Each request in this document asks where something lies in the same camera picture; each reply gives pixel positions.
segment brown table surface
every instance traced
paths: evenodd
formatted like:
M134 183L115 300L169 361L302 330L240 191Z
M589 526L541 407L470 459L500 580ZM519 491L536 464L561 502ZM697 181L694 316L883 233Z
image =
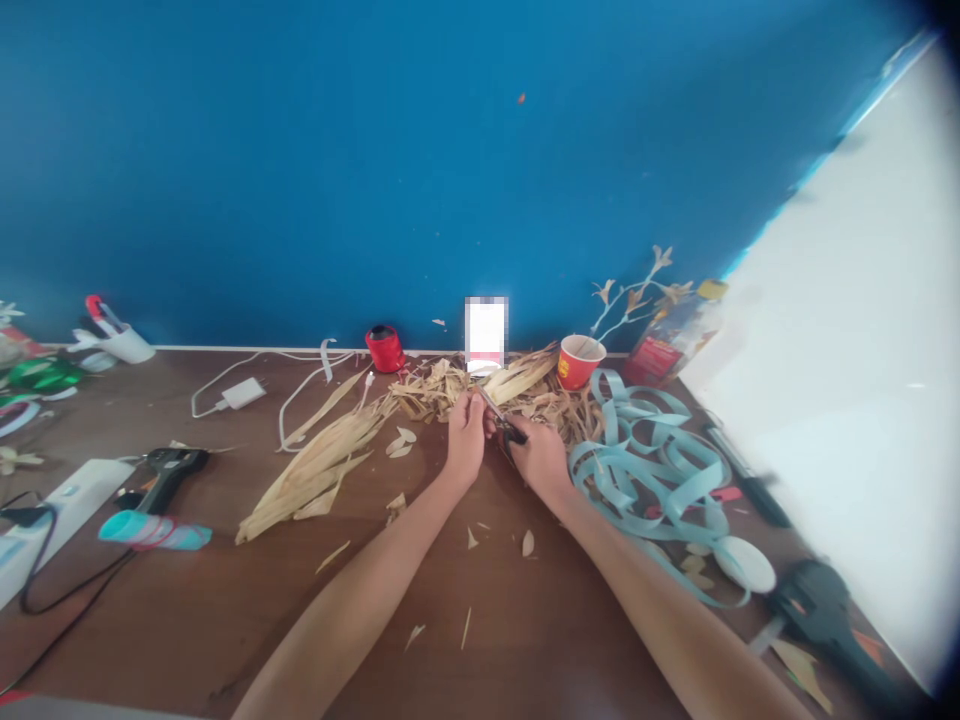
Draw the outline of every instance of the brown table surface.
M237 525L292 457L274 452L280 405L317 368L265 355L204 393L200 404L210 407L220 397L218 390L251 375L267 382L265 398L240 411L192 419L190 395L248 356L166 351L144 365L121 365L102 377L84 379L78 395L56 405L60 416L20 448L40 453L47 462L5 478L2 497L25 489L48 493L90 458L141 454L171 440L208 448L242 445L214 455L201 474L184 483L171 508L185 522L212 528L212 542L199 552L154 550L134 558L21 689L229 717L311 599L384 527L384 506L401 491L412 502L439 471L446 427L411 423L400 412L374 441L374 454L347 476L329 516L282 523L235 546ZM336 368L329 387L318 376L291 404L287 427L309 417L338 381L357 371L354 360L347 361ZM371 397L392 379L378 378ZM356 402L362 385L331 417ZM679 383L671 391L693 407ZM697 412L688 427L696 430L703 421ZM419 440L409 455L391 460L383 449L397 436L395 425L410 427ZM21 437L28 433L22 431ZM16 435L7 439L14 446L18 442ZM128 486L145 482L146 472L138 471ZM101 508L48 563L35 583L35 603L57 597L122 552L121 546L96 540L97 529L113 512L110 504ZM795 532L765 524L747 500L731 503L727 515L733 534L763 549L778 572L809 556ZM478 522L491 529L482 530ZM468 524L480 541L469 552ZM527 529L536 537L535 561L520 556L520 538ZM341 558L314 574L347 540L351 544ZM665 547L675 560L686 554L680 543ZM706 574L717 581L716 597L729 601L738 596L713 560ZM0 612L0 687L39 655L93 590L39 617L22 616L16 601ZM461 651L470 607L470 633ZM747 641L770 619L756 598L745 608L718 614ZM859 614L852 622L877 637ZM422 624L426 630L404 653L410 631ZM772 653L766 661L814 717L826 717L788 679ZM886 648L884 661L893 677L916 692ZM835 717L872 717L829 663L818 663L817 672ZM499 452L487 453L476 484L327 715L387 716L687 717L600 574Z

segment red spool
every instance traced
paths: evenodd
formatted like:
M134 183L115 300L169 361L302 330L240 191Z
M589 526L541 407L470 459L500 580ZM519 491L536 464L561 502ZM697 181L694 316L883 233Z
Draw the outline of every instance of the red spool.
M377 325L367 333L367 347L370 357L380 372L396 372L402 368L407 358L400 347L400 336L389 325Z

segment white cable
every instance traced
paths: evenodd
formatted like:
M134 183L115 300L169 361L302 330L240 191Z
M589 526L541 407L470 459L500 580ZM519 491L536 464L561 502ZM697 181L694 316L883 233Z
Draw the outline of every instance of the white cable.
M214 405L214 406L213 406L212 408L210 408L209 410L205 410L204 412L197 414L197 397L198 397L198 396L200 395L200 393L202 393L204 390L206 390L206 389L209 388L211 385L213 385L214 383L216 383L217 381L219 381L220 379L222 379L222 378L223 378L227 373L229 373L231 370L234 370L235 368L238 368L238 367L240 367L241 365L246 365L248 362L252 362L252 361L256 360L256 359L257 359L258 357L260 357L261 355L267 355L267 354L282 355L283 357L285 357L285 358L290 358L291 360L303 360L304 362L321 362L321 358L317 357L316 355L311 355L310 357L297 357L296 355L290 355L289 353L281 352L280 350L260 350L259 352L255 352L253 355L251 355L250 357L248 357L246 360L241 360L241 361L238 362L238 363L234 363L233 365L231 365L230 367L228 367L226 370L224 370L222 373L220 373L219 375L217 375L213 380L211 380L211 381L208 382L206 385L204 385L202 388L200 388L199 390L197 390L193 395L191 395L191 396L190 396L190 414L193 415L194 418L202 418L202 417L206 417L207 415L212 415L213 413L218 412L219 410L222 410L223 407L221 407L221 405L223 405L223 404L222 404L222 403L217 403L217 405ZM333 366L333 365L339 365L339 364L342 363L344 360L347 360L348 358L350 358L352 355L353 355L353 353L349 353L349 352L348 352L348 353L345 353L342 357L339 357L339 358L337 358L335 361L331 362L330 365L331 365L331 366Z
M367 379L363 381L363 397L360 398L360 404L357 405L357 410L363 409L363 404L367 401L367 392L370 390L370 386L373 385L373 371L367 373Z
M333 365L336 365L336 364L339 363L339 362L343 362L343 361L342 361L342 360L337 360L336 362L330 363L330 365L329 365L328 367L332 367ZM294 390L294 391L293 391L293 395L291 395L290 397L288 397L288 398L287 398L287 401L286 401L283 405L280 406L280 415L279 415L279 417L277 418L277 420L278 420L277 424L278 424L279 430L280 430L280 449L283 450L284 452L300 452L299 449L295 449L295 448L291 448L291 447L288 447L288 446L287 446L287 433L286 433L286 431L283 429L283 414L284 414L284 413L286 412L286 410L287 410L287 405L289 405L291 402L293 402L293 399L294 399L297 395L300 394L300 391L303 390L303 388L306 386L306 384L307 384L308 382L310 382L310 378L312 378L314 375L319 375L320 373L326 372L326 371L327 371L327 367L322 367L322 368L320 368L319 370L314 370L312 373L310 373L309 375L307 375L306 379L305 379L302 383L300 383L300 387L298 387L296 390ZM300 442L300 440L299 440L299 438L294 438L294 439L293 439L293 442Z

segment bottle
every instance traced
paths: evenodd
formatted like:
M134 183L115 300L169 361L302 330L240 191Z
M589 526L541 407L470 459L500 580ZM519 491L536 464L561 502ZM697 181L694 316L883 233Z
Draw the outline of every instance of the bottle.
M664 307L627 358L627 380L659 388L679 375L720 329L720 299L726 291L726 283L704 280L696 293Z

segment white power strip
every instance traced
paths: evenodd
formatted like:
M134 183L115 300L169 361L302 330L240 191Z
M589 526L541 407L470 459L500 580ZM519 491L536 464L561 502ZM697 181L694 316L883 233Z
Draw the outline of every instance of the white power strip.
M117 460L87 460L46 498L57 511L57 526L38 569L120 489L133 470L132 465ZM50 515L45 514L32 527L15 527L0 536L0 607L23 588L49 523Z

